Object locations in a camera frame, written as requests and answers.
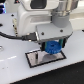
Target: black pad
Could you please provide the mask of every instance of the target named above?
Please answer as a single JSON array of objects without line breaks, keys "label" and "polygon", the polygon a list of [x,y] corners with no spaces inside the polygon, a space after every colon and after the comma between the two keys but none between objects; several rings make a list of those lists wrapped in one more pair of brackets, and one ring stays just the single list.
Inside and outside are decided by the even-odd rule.
[{"label": "black pad", "polygon": [[46,0],[32,0],[30,6],[32,9],[44,9],[46,7],[46,3]]}]

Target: metal plate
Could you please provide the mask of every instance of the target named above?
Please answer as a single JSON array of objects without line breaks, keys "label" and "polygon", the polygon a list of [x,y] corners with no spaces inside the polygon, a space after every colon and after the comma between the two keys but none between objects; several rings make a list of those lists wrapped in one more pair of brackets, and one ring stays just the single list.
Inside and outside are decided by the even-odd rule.
[{"label": "metal plate", "polygon": [[62,39],[70,36],[73,32],[70,22],[65,28],[58,28],[53,23],[37,25],[36,31],[38,36],[38,42]]},{"label": "metal plate", "polygon": [[26,57],[31,68],[66,58],[62,51],[53,55],[45,51],[33,51],[26,53]]}]

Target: cable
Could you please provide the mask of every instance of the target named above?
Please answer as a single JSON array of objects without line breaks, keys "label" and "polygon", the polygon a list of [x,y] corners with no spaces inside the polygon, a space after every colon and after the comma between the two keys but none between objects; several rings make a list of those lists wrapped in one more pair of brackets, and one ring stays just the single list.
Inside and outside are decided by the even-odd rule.
[{"label": "cable", "polygon": [[30,33],[29,35],[24,35],[22,37],[15,37],[15,36],[11,36],[11,35],[7,35],[5,33],[0,32],[0,36],[8,38],[8,39],[15,39],[15,40],[22,40],[22,41],[37,41],[37,37],[36,37],[36,33]]}]

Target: black mat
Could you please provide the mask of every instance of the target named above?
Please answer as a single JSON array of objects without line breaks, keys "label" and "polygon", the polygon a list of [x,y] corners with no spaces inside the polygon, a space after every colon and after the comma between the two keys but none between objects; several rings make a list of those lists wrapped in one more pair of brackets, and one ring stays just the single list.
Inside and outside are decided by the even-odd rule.
[{"label": "black mat", "polygon": [[53,70],[13,84],[84,84],[84,62]]}]

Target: blue object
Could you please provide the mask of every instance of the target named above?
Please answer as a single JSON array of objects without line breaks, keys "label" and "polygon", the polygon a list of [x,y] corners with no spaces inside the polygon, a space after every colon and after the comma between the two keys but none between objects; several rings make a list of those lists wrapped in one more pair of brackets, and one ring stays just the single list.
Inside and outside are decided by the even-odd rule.
[{"label": "blue object", "polygon": [[49,54],[57,54],[61,51],[61,45],[56,41],[46,42],[45,51]]}]

